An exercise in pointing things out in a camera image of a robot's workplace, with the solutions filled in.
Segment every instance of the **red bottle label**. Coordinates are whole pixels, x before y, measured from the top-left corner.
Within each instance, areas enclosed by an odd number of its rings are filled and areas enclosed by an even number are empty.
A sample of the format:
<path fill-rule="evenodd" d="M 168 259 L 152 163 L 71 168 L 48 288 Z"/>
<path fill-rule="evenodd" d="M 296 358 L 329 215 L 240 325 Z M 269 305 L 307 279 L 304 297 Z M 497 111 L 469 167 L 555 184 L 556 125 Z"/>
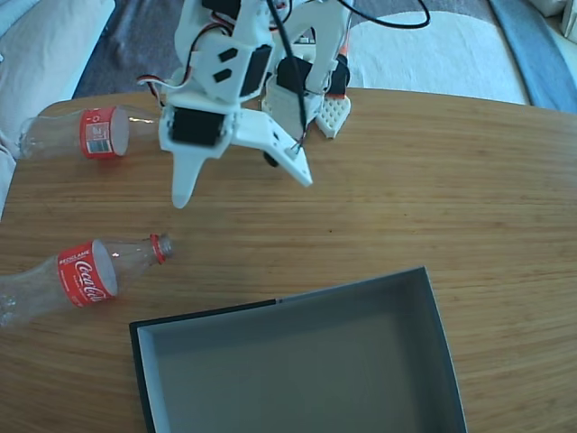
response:
<path fill-rule="evenodd" d="M 89 159 L 114 158 L 110 125 L 116 107 L 85 110 L 80 115 L 80 149 Z"/>
<path fill-rule="evenodd" d="M 96 270 L 92 241 L 60 253 L 58 275 L 66 295 L 77 307 L 114 297 L 105 289 Z"/>

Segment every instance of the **black cable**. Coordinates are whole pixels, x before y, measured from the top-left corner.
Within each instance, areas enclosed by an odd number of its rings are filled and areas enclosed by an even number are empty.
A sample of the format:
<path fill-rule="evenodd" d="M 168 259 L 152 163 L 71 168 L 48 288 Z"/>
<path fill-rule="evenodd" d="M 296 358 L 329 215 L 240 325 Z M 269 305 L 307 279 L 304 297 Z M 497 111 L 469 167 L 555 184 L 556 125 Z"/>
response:
<path fill-rule="evenodd" d="M 382 21 L 379 18 L 375 18 L 374 16 L 370 16 L 369 14 L 367 14 L 363 11 L 360 11 L 359 9 L 355 8 L 354 6 L 351 6 L 348 3 L 346 3 L 345 0 L 336 0 L 336 1 L 339 2 L 341 5 L 343 5 L 346 9 L 351 11 L 353 14 L 357 14 L 357 15 L 361 16 L 362 18 L 364 18 L 365 20 L 370 21 L 370 22 L 375 23 L 375 24 L 378 24 L 378 25 L 382 25 L 383 27 L 390 27 L 391 29 L 400 29 L 400 30 L 423 29 L 431 23 L 431 13 L 429 12 L 429 9 L 426 7 L 425 3 L 423 3 L 423 0 L 417 0 L 417 1 L 421 4 L 421 7 L 423 8 L 423 12 L 425 13 L 425 20 L 422 23 L 417 23 L 417 24 L 389 23 L 387 21 Z"/>
<path fill-rule="evenodd" d="M 305 133 L 307 131 L 307 110 L 305 109 L 305 91 L 302 87 L 302 83 L 300 81 L 300 72 L 298 71 L 297 61 L 295 60 L 295 55 L 292 52 L 292 48 L 290 46 L 289 36 L 287 35 L 287 29 L 285 29 L 284 23 L 280 20 L 279 13 L 277 12 L 276 6 L 272 3 L 272 0 L 267 0 L 267 5 L 270 9 L 270 14 L 272 15 L 272 19 L 279 29 L 280 40 L 282 41 L 282 45 L 287 52 L 287 59 L 290 62 L 294 72 L 295 72 L 295 82 L 297 83 L 297 96 L 298 96 L 298 115 L 300 117 L 300 124 L 303 128 L 303 134 L 298 141 L 298 148 L 302 146 L 302 142 L 305 139 Z"/>
<path fill-rule="evenodd" d="M 292 15 L 292 6 L 293 6 L 292 3 L 293 0 L 288 0 L 288 13 L 287 16 L 285 16 L 284 19 L 282 20 L 283 24 L 286 23 L 289 20 L 290 16 Z M 269 30 L 271 30 L 272 32 L 274 32 L 277 29 L 278 27 L 269 27 Z"/>

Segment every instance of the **blue fabric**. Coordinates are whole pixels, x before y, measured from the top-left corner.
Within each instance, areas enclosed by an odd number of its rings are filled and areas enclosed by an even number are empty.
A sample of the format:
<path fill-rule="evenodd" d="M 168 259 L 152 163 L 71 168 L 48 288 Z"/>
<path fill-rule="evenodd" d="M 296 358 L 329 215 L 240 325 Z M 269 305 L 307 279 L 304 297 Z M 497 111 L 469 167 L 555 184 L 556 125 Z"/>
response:
<path fill-rule="evenodd" d="M 545 18 L 525 0 L 490 0 L 534 106 L 577 114 L 577 87 Z"/>

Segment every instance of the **box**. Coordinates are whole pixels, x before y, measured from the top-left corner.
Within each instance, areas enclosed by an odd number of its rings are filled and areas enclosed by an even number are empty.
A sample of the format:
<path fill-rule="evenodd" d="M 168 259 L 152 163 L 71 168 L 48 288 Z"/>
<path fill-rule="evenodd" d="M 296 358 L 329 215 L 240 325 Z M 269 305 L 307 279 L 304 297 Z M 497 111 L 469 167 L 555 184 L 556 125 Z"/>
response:
<path fill-rule="evenodd" d="M 466 431 L 425 268 L 130 331 L 151 433 Z"/>

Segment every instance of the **wire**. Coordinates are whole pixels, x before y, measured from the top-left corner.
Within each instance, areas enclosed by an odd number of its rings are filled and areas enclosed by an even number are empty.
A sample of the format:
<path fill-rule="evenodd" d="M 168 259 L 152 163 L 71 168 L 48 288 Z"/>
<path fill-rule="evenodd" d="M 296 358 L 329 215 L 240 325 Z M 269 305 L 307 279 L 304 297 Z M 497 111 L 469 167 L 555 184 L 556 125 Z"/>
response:
<path fill-rule="evenodd" d="M 192 54 L 197 47 L 198 41 L 200 40 L 202 35 L 214 29 L 224 30 L 229 36 L 233 34 L 232 29 L 230 29 L 227 25 L 222 23 L 210 23 L 205 27 L 203 27 L 203 29 L 198 33 L 195 40 L 193 40 L 192 43 L 190 44 L 190 50 L 188 51 L 187 62 L 185 63 L 187 65 L 187 68 L 184 77 L 182 78 L 180 83 L 170 84 L 166 80 L 159 78 L 156 75 L 147 74 L 147 75 L 140 75 L 140 77 L 136 79 L 136 84 L 138 84 L 139 86 L 141 86 L 142 84 L 146 84 L 148 86 L 148 89 L 151 91 L 152 95 L 158 101 L 160 107 L 164 107 L 164 103 L 160 99 L 160 93 L 156 88 L 156 86 L 159 85 L 165 88 L 172 88 L 172 89 L 183 88 L 184 86 L 186 86 L 186 84 L 190 81 L 190 77 L 192 75 L 192 67 L 190 66 L 190 60 L 192 59 Z"/>
<path fill-rule="evenodd" d="M 353 14 L 357 14 L 360 17 L 364 18 L 367 21 L 371 21 L 372 23 L 382 25 L 383 27 L 390 27 L 391 29 L 400 29 L 400 30 L 416 30 L 416 29 L 423 29 L 427 27 L 431 23 L 431 13 L 429 9 L 426 7 L 423 0 L 417 0 L 421 7 L 423 8 L 423 12 L 425 13 L 425 20 L 422 23 L 417 24 L 399 24 L 399 23 L 389 23 L 387 21 L 382 21 L 379 18 L 375 18 L 374 16 L 370 16 L 369 14 L 355 8 L 354 6 L 349 5 L 346 3 L 346 0 L 336 0 L 341 5 L 343 5 L 346 9 L 351 11 Z"/>
<path fill-rule="evenodd" d="M 270 14 L 272 15 L 272 19 L 279 29 L 279 36 L 280 40 L 282 41 L 282 45 L 287 52 L 287 59 L 290 62 L 294 72 L 295 72 L 295 81 L 297 82 L 297 96 L 298 96 L 298 115 L 300 117 L 300 124 L 303 128 L 303 134 L 301 135 L 300 139 L 297 141 L 298 144 L 298 151 L 303 145 L 305 140 L 305 135 L 307 133 L 307 110 L 305 109 L 305 90 L 303 89 L 302 83 L 300 81 L 300 72 L 298 71 L 297 61 L 295 60 L 295 55 L 292 52 L 292 48 L 290 46 L 289 36 L 287 35 L 287 29 L 285 29 L 285 24 L 280 20 L 279 13 L 277 12 L 277 8 L 272 3 L 272 0 L 267 0 L 267 5 L 270 9 Z"/>
<path fill-rule="evenodd" d="M 287 16 L 285 16 L 285 17 L 283 18 L 283 20 L 282 20 L 282 23 L 283 23 L 283 24 L 286 23 L 286 22 L 289 20 L 290 16 L 292 15 L 292 8 L 293 8 L 293 0 L 288 0 L 288 12 L 287 12 Z M 269 27 L 269 30 L 270 30 L 271 32 L 274 32 L 274 31 L 276 31 L 276 30 L 278 30 L 278 29 L 279 29 L 278 26 L 277 26 L 277 27 Z"/>

